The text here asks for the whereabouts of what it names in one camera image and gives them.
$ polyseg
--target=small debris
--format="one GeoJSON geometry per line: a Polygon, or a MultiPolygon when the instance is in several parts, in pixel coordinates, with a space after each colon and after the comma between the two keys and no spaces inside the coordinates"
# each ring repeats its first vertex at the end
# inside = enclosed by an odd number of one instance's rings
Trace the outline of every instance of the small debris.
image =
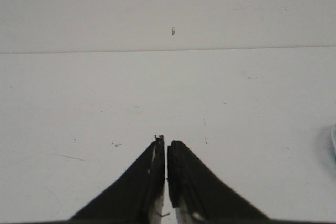
{"type": "Polygon", "coordinates": [[[116,143],[114,143],[114,142],[112,142],[112,144],[116,147],[116,148],[118,148],[121,144],[116,144],[116,143]]]}

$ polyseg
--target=white wall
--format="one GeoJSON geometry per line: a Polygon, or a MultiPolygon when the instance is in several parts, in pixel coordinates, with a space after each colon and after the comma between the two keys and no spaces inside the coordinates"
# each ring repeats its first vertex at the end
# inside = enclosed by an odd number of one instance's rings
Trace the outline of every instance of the white wall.
{"type": "Polygon", "coordinates": [[[335,46],[335,15],[335,0],[0,0],[0,52],[335,46]]]}

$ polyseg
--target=scratch mark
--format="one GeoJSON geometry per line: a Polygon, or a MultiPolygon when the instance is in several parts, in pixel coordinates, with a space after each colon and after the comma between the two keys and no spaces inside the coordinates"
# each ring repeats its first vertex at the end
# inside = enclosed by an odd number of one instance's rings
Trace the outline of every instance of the scratch mark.
{"type": "Polygon", "coordinates": [[[59,206],[62,207],[61,202],[60,202],[59,198],[57,197],[57,195],[56,195],[52,190],[50,190],[48,187],[46,187],[46,186],[43,186],[43,187],[44,187],[47,191],[49,191],[52,195],[54,195],[54,196],[56,197],[59,206]]]}
{"type": "Polygon", "coordinates": [[[51,153],[55,156],[60,156],[60,157],[67,157],[67,158],[72,158],[72,159],[75,159],[75,160],[80,160],[80,161],[86,161],[85,159],[81,159],[81,158],[77,158],[77,157],[70,157],[70,156],[66,156],[66,155],[61,155],[61,154],[57,154],[57,153],[51,153]]]}
{"type": "Polygon", "coordinates": [[[155,211],[155,213],[156,213],[158,216],[160,216],[161,218],[170,215],[170,212],[168,212],[168,213],[166,213],[166,214],[164,214],[164,215],[159,214],[157,211],[155,211]]]}

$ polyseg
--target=white backdrop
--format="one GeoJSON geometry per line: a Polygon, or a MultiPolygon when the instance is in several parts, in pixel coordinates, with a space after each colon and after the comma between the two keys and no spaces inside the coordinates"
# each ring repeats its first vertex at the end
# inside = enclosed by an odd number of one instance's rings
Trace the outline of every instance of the white backdrop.
{"type": "Polygon", "coordinates": [[[336,46],[335,16],[335,0],[0,0],[0,52],[336,46]]]}
{"type": "MultiPolygon", "coordinates": [[[[335,54],[2,55],[0,222],[69,218],[154,134],[184,141],[271,218],[335,222],[335,54]]],[[[162,223],[176,223],[169,206],[162,223]]]]}

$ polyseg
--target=white table surface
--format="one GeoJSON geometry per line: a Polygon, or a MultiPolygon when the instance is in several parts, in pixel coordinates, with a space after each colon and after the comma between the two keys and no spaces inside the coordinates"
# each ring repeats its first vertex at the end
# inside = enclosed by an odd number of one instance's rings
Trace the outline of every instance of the white table surface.
{"type": "MultiPolygon", "coordinates": [[[[1,55],[0,222],[71,217],[154,134],[184,141],[271,218],[335,222],[335,54],[1,55]]],[[[176,223],[169,205],[162,223],[176,223]]]]}

